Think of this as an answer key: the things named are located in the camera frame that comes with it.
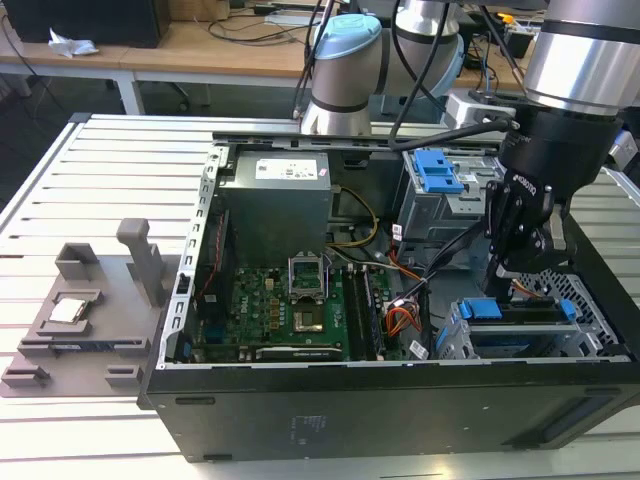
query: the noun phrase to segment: power cable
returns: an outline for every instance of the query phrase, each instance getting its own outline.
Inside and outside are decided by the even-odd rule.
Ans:
[[[9,18],[7,17],[7,15],[4,15],[2,17],[2,19],[0,20],[0,26],[2,27],[2,33],[4,33],[5,38],[7,39],[7,42],[9,43],[9,45],[11,46],[11,49],[15,52],[16,55],[18,55],[18,57],[20,57],[20,60],[22,61],[22,63],[24,64],[25,67],[27,67],[29,69],[29,71],[31,72],[31,74],[36,77],[36,79],[41,82],[42,81],[42,77],[40,75],[38,75],[36,73],[36,71],[31,67],[31,65],[29,65],[29,62],[27,62],[27,60],[22,56],[22,54],[18,51],[18,49],[16,48],[16,46],[13,44],[13,42],[11,41],[11,38],[9,38],[9,34],[7,33],[7,28],[5,27],[5,20]],[[69,113],[67,112],[67,109],[64,108],[62,106],[62,104],[58,101],[58,99],[56,98],[56,96],[51,93],[51,90],[49,90],[49,87],[47,87],[46,85],[44,85],[45,90],[47,91],[47,93],[49,94],[49,96],[51,97],[51,99],[53,100],[53,102],[58,106],[58,108],[60,108],[60,110],[62,110],[65,115],[69,115]]]

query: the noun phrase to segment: desk leg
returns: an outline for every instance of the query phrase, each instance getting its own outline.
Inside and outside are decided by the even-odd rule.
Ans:
[[[144,115],[144,104],[135,80],[118,80],[120,98],[127,115]]]
[[[21,98],[29,98],[31,96],[31,89],[24,75],[5,75],[4,78],[9,84],[9,88],[13,88]]]

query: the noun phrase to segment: wooden desk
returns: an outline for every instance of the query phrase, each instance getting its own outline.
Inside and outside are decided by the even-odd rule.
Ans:
[[[232,18],[225,28],[238,29],[260,22],[261,18]],[[121,68],[134,71],[213,73],[257,77],[297,78],[303,68],[303,45],[298,42],[274,46],[250,46],[214,38],[206,31],[208,24],[174,22],[156,49],[130,48],[120,59]],[[261,23],[241,31],[229,31],[233,38],[252,38],[282,32],[276,25]],[[224,31],[213,26],[212,31]],[[305,29],[291,32],[304,41]],[[282,33],[274,43],[290,38]]]
[[[281,27],[264,24],[262,17],[232,18],[224,22],[228,35],[251,38],[279,32]],[[184,82],[200,84],[230,84],[293,87],[303,68],[303,45],[300,42],[275,46],[254,46],[231,43],[212,37],[205,23],[175,22],[156,49],[141,49],[98,45],[100,53],[67,58],[51,51],[46,44],[22,43],[13,30],[11,41],[42,76],[101,78],[117,82],[128,114],[144,113],[137,81]],[[213,27],[223,33],[220,27]],[[305,29],[291,32],[300,41]],[[275,41],[289,38],[287,34]],[[491,49],[491,65],[500,78],[501,90],[518,88],[506,60]],[[30,70],[11,49],[4,35],[0,35],[0,72],[29,75]],[[475,87],[479,71],[463,70],[454,86]]]

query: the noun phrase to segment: black computer case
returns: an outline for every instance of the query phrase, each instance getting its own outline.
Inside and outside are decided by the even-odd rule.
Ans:
[[[23,42],[47,42],[49,29],[102,45],[155,48],[169,28],[168,0],[5,0]]]

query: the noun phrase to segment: black cable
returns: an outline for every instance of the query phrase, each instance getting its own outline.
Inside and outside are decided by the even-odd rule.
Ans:
[[[310,37],[311,37],[311,28],[313,27],[313,21],[315,19],[315,15],[317,14],[317,9],[320,8],[320,3],[322,0],[318,0],[318,3],[316,3],[316,7],[314,8],[314,11],[311,14],[311,18],[309,19],[309,25],[308,28],[309,30],[307,30],[307,37],[305,39],[305,48],[307,46],[307,44],[310,42]],[[298,104],[298,97],[302,97],[304,96],[304,89],[302,91],[302,94],[300,94],[300,87],[304,82],[304,88],[306,88],[307,82],[309,80],[309,76],[311,75],[311,68],[313,66],[314,63],[314,59],[316,56],[316,51],[318,50],[318,46],[320,45],[320,42],[322,41],[322,36],[324,35],[324,31],[327,28],[327,24],[329,23],[329,19],[331,18],[331,12],[333,11],[333,4],[334,4],[335,0],[329,0],[327,2],[327,5],[325,6],[325,10],[327,10],[327,15],[325,18],[323,18],[324,21],[322,21],[320,23],[320,27],[318,28],[318,32],[316,35],[316,41],[313,44],[313,48],[311,48],[311,51],[309,52],[309,54],[305,57],[304,59],[304,67],[302,69],[302,73],[300,74],[300,78],[298,78],[298,83],[296,83],[296,88],[294,90],[294,94],[293,94],[293,117],[296,118],[299,114],[298,109],[299,109],[299,104]]]
[[[220,40],[227,40],[229,42],[239,42],[239,43],[259,43],[259,42],[264,42],[266,40],[275,40],[276,38],[281,37],[283,34],[285,33],[289,33],[289,32],[293,32],[294,30],[300,30],[302,28],[307,28],[306,25],[300,26],[300,27],[292,27],[292,28],[287,28],[286,30],[281,30],[279,32],[273,32],[273,33],[269,33],[267,35],[262,35],[260,37],[253,37],[253,38],[234,38],[234,37],[227,37],[225,35],[219,35],[215,32],[211,31],[211,27],[213,27],[214,25],[216,25],[216,22],[211,22],[209,24],[209,33],[211,34],[211,36],[215,37],[215,38],[219,38]]]
[[[4,76],[4,74],[0,73],[0,79],[2,79],[2,81],[6,84],[7,88],[10,90],[10,93],[13,93],[14,96],[18,99],[18,101],[20,102],[20,105],[22,106],[22,110],[24,111],[24,114],[27,116],[27,118],[29,118],[29,120],[33,122],[34,126],[36,127],[36,130],[38,130],[39,133],[44,135],[47,140],[49,141],[51,140],[51,134],[44,131],[44,129],[38,123],[39,120],[42,120],[47,124],[49,124],[50,126],[55,127],[57,130],[60,130],[63,128],[62,126],[55,124],[54,122],[52,122],[47,118],[38,118],[37,112],[35,110],[34,110],[34,113],[31,113],[27,108],[27,104],[25,100],[20,96],[20,94],[16,91],[16,89],[11,86],[11,84],[9,83],[7,78]]]
[[[400,126],[402,125],[404,118],[407,116],[407,113],[411,108],[411,104],[416,98],[416,94],[418,93],[418,90],[420,90],[420,87],[422,86],[422,83],[424,82],[424,79],[426,78],[427,73],[429,72],[429,68],[431,68],[431,64],[433,63],[433,60],[436,58],[438,44],[440,43],[440,38],[442,37],[442,32],[444,31],[444,24],[447,19],[448,13],[449,13],[449,4],[447,3],[444,5],[444,8],[442,9],[442,15],[440,16],[440,22],[438,23],[438,29],[436,31],[436,35],[433,37],[433,44],[431,45],[431,51],[429,52],[427,61],[425,62],[424,67],[420,72],[420,75],[418,76],[418,78],[416,78],[415,83],[413,85],[413,89],[411,90],[409,97],[407,97],[407,100],[402,106],[400,115],[398,115],[398,118],[396,118],[396,121],[393,122],[393,127],[391,128],[391,133],[389,134],[389,147],[391,148],[391,150],[402,150],[402,147],[407,144],[407,142],[398,144],[396,142],[396,136],[398,134],[398,130],[400,130]]]
[[[4,33],[4,37],[7,39],[7,42],[9,42],[9,45],[11,46],[11,49],[16,53],[16,55],[18,55],[18,57],[20,57],[20,60],[22,61],[22,63],[24,63],[24,66],[27,67],[29,69],[29,71],[31,71],[33,76],[36,77],[36,79],[38,79],[38,81],[42,82],[42,77],[40,75],[38,75],[33,68],[31,68],[31,65],[29,65],[27,60],[20,54],[20,52],[18,51],[16,46],[11,41],[11,38],[9,38],[9,34],[7,33],[7,29],[6,29],[5,24],[4,24],[4,21],[7,18],[9,18],[9,17],[7,17],[7,15],[4,15],[2,17],[2,19],[0,20],[0,26],[2,27],[2,33]],[[42,85],[44,86],[45,90],[47,91],[47,93],[49,94],[49,96],[51,97],[53,102],[60,108],[60,110],[62,110],[65,113],[65,115],[68,115],[69,113],[67,112],[67,109],[64,108],[62,106],[62,104],[58,101],[56,96],[53,93],[51,93],[51,90],[49,90],[49,87],[47,87],[44,84],[44,82],[42,82]]]
[[[292,112],[292,116],[294,118],[297,115],[296,112],[298,111],[298,107],[299,107],[298,96],[301,96],[300,100],[302,101],[302,97],[304,97],[304,92],[305,92],[305,90],[307,88],[307,82],[309,81],[309,77],[311,75],[310,65],[309,65],[309,62],[311,62],[311,60],[312,60],[312,57],[311,57],[311,29],[313,28],[313,24],[315,22],[316,15],[318,14],[318,11],[320,10],[320,4],[321,3],[322,3],[322,0],[318,0],[316,2],[315,6],[313,7],[313,11],[311,12],[311,17],[309,18],[307,34],[305,35],[305,38],[304,38],[304,67],[302,69],[302,72],[300,72],[300,77],[298,78],[298,82],[296,83],[296,88],[293,91],[293,106],[292,106],[291,112]]]
[[[402,47],[400,46],[400,40],[398,39],[398,27],[396,25],[396,18],[398,17],[399,7],[400,7],[400,0],[396,0],[391,13],[391,39],[393,40],[393,45],[396,49],[396,52],[398,53],[398,58],[402,62],[402,65],[404,66],[405,70],[407,71],[411,79],[414,82],[417,82],[418,77],[416,75],[416,72],[413,71],[413,68],[411,68],[411,65],[407,61],[407,57],[404,56],[404,52],[402,51]],[[431,50],[434,51],[435,48],[436,48],[436,44],[434,43],[431,47]],[[447,112],[446,107],[442,105],[438,101],[438,99],[434,97],[427,88],[424,87],[422,82],[420,82],[419,85],[420,85],[420,91],[425,97],[427,97],[427,99],[429,99],[429,101],[433,104],[433,106],[436,107],[438,110],[440,110],[442,113],[446,113]]]
[[[404,121],[404,118],[407,116],[409,109],[411,108],[411,104],[413,100],[416,98],[416,94],[420,89],[420,85],[424,82],[425,77],[427,76],[427,72],[433,63],[433,59],[435,58],[436,50],[438,48],[438,43],[440,42],[440,38],[442,37],[442,31],[444,30],[445,20],[447,18],[447,14],[449,12],[449,4],[445,4],[442,10],[442,16],[440,18],[440,23],[438,24],[438,30],[436,32],[435,37],[433,38],[433,46],[431,47],[431,52],[429,52],[429,57],[420,72],[420,76],[418,80],[413,86],[413,90],[409,94],[407,101],[402,107],[400,111],[400,115],[396,118],[396,121],[393,123],[393,127],[391,128],[391,133],[389,134],[389,148],[396,152],[403,152],[406,150],[415,150],[416,148],[428,147],[431,145],[435,145],[438,143],[446,143],[453,140],[457,140],[460,138],[470,137],[472,135],[478,135],[480,133],[488,133],[495,131],[506,131],[511,126],[511,122],[506,119],[500,119],[493,122],[482,123],[478,125],[472,125],[470,127],[459,128],[457,130],[450,130],[447,132],[439,133],[437,135],[432,135],[427,138],[419,138],[416,140],[409,140],[405,142],[397,142],[396,137],[398,135],[398,131],[400,130],[400,126]]]
[[[482,222],[478,221],[470,225],[461,233],[449,240],[444,246],[436,252],[433,256],[425,272],[422,275],[422,279],[416,282],[412,287],[403,292],[400,296],[391,301],[393,304],[395,301],[401,298],[407,298],[411,295],[415,295],[423,287],[427,286],[429,280],[431,280],[443,267],[449,264],[453,257],[469,246],[469,243],[482,231]]]
[[[416,148],[429,147],[436,144],[442,144],[452,142],[453,140],[459,140],[460,138],[471,137],[473,135],[479,135],[481,133],[489,132],[506,132],[511,126],[511,122],[506,119],[500,119],[493,122],[480,123],[478,125],[471,125],[469,127],[458,128],[456,130],[449,130],[447,132],[438,133],[427,138],[410,140],[406,142],[397,143],[395,136],[398,133],[398,128],[391,130],[393,137],[389,138],[389,147],[396,152],[405,152],[407,150],[415,150]]]
[[[496,26],[493,23],[493,20],[491,19],[491,15],[489,14],[489,10],[487,10],[487,7],[480,7],[480,13],[482,13],[482,17],[484,18],[484,21],[487,24],[487,27],[489,27],[489,30],[491,30],[491,34],[495,37],[496,42],[498,42],[498,45],[500,45],[500,50],[502,51],[502,54],[504,55],[504,57],[507,59],[507,62],[511,66],[511,72],[513,73],[513,77],[516,79],[516,82],[520,86],[520,89],[526,93],[524,89],[524,85],[522,84],[522,80],[524,79],[524,73],[522,73],[522,69],[516,63],[515,59],[513,58],[513,55],[511,55],[511,52],[507,48],[507,45],[504,43],[504,39],[498,33],[498,30],[496,29]]]
[[[427,272],[437,271],[448,265],[458,252],[469,247],[471,241],[482,231],[482,227],[482,221],[477,221],[449,240],[431,259],[427,265]]]

